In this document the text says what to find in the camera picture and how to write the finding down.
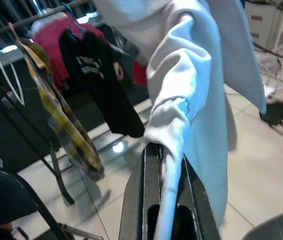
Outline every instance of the white hoodie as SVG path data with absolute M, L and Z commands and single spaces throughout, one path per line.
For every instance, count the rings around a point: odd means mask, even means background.
M 235 129 L 233 118 L 226 115 L 230 108 L 225 104 L 224 82 L 259 111 L 266 110 L 240 2 L 94 2 L 106 22 L 135 44 L 148 63 L 146 76 L 153 107 L 144 137 L 165 147 L 154 239 L 171 237 L 183 154 L 203 182 L 219 226 L 227 204 L 227 129 L 229 136 Z

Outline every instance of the clothing rack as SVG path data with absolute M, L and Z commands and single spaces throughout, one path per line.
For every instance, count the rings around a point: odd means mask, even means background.
M 67 192 L 61 172 L 66 171 L 68 168 L 60 170 L 58 165 L 58 159 L 56 158 L 56 154 L 54 151 L 54 148 L 52 146 L 52 143 L 46 139 L 46 137 L 43 136 L 43 134 L 35 127 L 35 125 L 30 121 L 30 119 L 17 107 L 17 105 L 5 95 L 5 98 L 7 101 L 13 106 L 13 108 L 16 110 L 16 112 L 25 120 L 26 123 L 38 134 L 39 138 L 44 141 L 46 144 L 48 144 L 50 149 L 50 155 L 51 155 L 51 161 L 53 167 L 46 161 L 46 159 L 41 155 L 41 153 L 37 150 L 37 148 L 34 146 L 32 141 L 28 138 L 28 136 L 19 128 L 19 126 L 14 122 L 14 120 L 10 117 L 10 115 L 6 112 L 6 107 L 4 103 L 0 100 L 0 111 L 3 114 L 4 118 L 10 123 L 10 125 L 17 131 L 17 133 L 23 138 L 25 143 L 30 147 L 31 150 L 37 155 L 37 157 L 43 162 L 43 164 L 48 168 L 48 170 L 55 176 L 58 187 L 60 189 L 61 194 L 64 196 L 64 198 L 67 200 L 67 202 L 72 205 L 75 203 L 74 199 L 70 196 L 70 194 Z
M 76 0 L 76 1 L 68 3 L 67 6 L 69 8 L 74 8 L 76 6 L 82 5 L 82 4 L 87 3 L 87 2 L 89 2 L 89 0 Z M 31 24 L 34 21 L 46 18 L 48 16 L 51 16 L 53 14 L 62 12 L 62 11 L 67 10 L 67 9 L 68 8 L 66 7 L 66 5 L 61 5 L 61 6 L 55 7 L 53 9 L 51 9 L 50 11 L 45 12 L 43 14 L 37 14 L 37 15 L 31 16 L 29 18 L 23 19 L 21 21 L 15 22 L 13 24 L 13 28 L 14 29 L 20 28 L 20 27 L 22 27 L 22 26 L 24 26 L 26 24 Z M 7 31 L 10 31 L 10 27 L 9 26 L 4 26 L 4 27 L 0 28 L 0 34 L 5 33 Z M 5 98 L 11 104 L 13 109 L 16 110 L 17 114 L 19 116 L 21 116 L 21 118 L 37 133 L 39 138 L 48 145 L 53 167 L 51 167 L 51 165 L 44 159 L 44 157 L 40 154 L 40 152 L 34 146 L 32 141 L 24 134 L 24 132 L 19 128 L 19 126 L 14 122 L 14 120 L 6 112 L 6 107 L 3 104 L 3 102 L 0 100 L 0 111 L 2 112 L 4 118 L 13 126 L 13 128 L 22 137 L 22 139 L 30 147 L 30 149 L 32 149 L 34 151 L 34 153 L 37 155 L 37 157 L 44 163 L 44 165 L 48 168 L 48 170 L 56 177 L 56 181 L 57 181 L 58 187 L 60 189 L 60 192 L 64 196 L 64 198 L 67 200 L 67 202 L 69 204 L 71 204 L 71 205 L 74 204 L 75 201 L 69 195 L 69 193 L 67 192 L 67 190 L 65 188 L 65 185 L 64 185 L 64 182 L 63 182 L 63 179 L 62 179 L 62 175 L 61 175 L 62 172 L 68 170 L 71 167 L 73 167 L 73 165 L 71 164 L 69 167 L 66 167 L 65 169 L 62 169 L 62 170 L 60 170 L 59 165 L 58 165 L 58 160 L 60 160 L 61 158 L 65 157 L 66 154 L 64 154 L 64 155 L 60 156 L 59 158 L 57 158 L 56 154 L 55 154 L 55 150 L 54 150 L 53 145 L 52 145 L 52 142 L 50 140 L 48 140 L 35 127 L 35 125 L 32 123 L 32 121 L 20 110 L 20 108 L 17 106 L 17 104 L 15 104 L 9 97 L 5 96 Z
M 74 7 L 77 7 L 79 5 L 85 4 L 85 3 L 89 2 L 89 1 L 90 0 L 76 0 L 76 1 L 72 1 L 72 2 L 68 3 L 67 6 L 69 8 L 74 8 Z M 21 21 L 15 22 L 12 26 L 13 26 L 14 29 L 17 29 L 17 28 L 20 28 L 20 27 L 22 27 L 22 26 L 24 26 L 26 24 L 31 24 L 31 23 L 33 23 L 33 22 L 35 22 L 37 20 L 46 18 L 46 17 L 48 17 L 50 15 L 62 12 L 64 10 L 67 10 L 66 6 L 64 6 L 64 5 L 57 6 L 57 7 L 53 8 L 53 9 L 51 9 L 48 12 L 45 12 L 45 13 L 42 13 L 42 14 L 37 14 L 37 15 L 28 17 L 26 19 L 23 19 Z M 4 26 L 4 27 L 0 28 L 0 34 L 5 33 L 7 31 L 10 31 L 9 26 Z

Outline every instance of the white cabinet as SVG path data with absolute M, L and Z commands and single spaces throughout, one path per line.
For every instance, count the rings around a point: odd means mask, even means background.
M 272 50 L 280 31 L 283 11 L 272 5 L 246 2 L 245 11 L 253 41 Z

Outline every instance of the pink garment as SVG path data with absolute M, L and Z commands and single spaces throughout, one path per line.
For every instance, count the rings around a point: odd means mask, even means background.
M 134 82 L 147 87 L 146 78 L 147 66 L 141 65 L 138 61 L 134 60 L 132 63 L 132 79 Z
M 60 49 L 60 37 L 62 33 L 67 29 L 71 28 L 71 31 L 76 34 L 80 34 L 81 30 L 75 24 L 70 24 L 71 19 L 74 19 L 70 13 L 67 13 L 68 18 L 56 20 L 39 32 L 37 32 L 32 39 L 41 45 L 50 57 L 50 67 L 54 77 L 54 83 L 58 89 L 63 87 L 64 82 L 70 77 L 66 66 L 63 61 L 63 56 Z M 107 42 L 104 34 L 93 27 L 90 24 L 79 24 L 82 28 L 87 31 L 95 33 L 99 38 Z

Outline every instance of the black cable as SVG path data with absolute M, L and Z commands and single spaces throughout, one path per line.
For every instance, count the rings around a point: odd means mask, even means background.
M 257 4 L 257 5 L 271 5 L 270 3 L 266 2 L 265 0 L 246 0 L 246 2 L 250 4 Z
M 257 47 L 257 48 L 263 50 L 263 51 L 266 52 L 266 53 L 270 53 L 270 54 L 272 54 L 272 55 L 274 55 L 274 56 L 276 56 L 276 57 L 279 57 L 279 58 L 283 59 L 283 55 L 281 55 L 281 54 L 279 54 L 279 53 L 276 53 L 276 52 L 273 52 L 273 51 L 271 51 L 271 50 L 268 50 L 267 48 L 265 48 L 265 47 L 263 47 L 263 46 L 261 46 L 261 45 L 255 43 L 255 42 L 253 43 L 253 45 L 254 45 L 255 47 Z

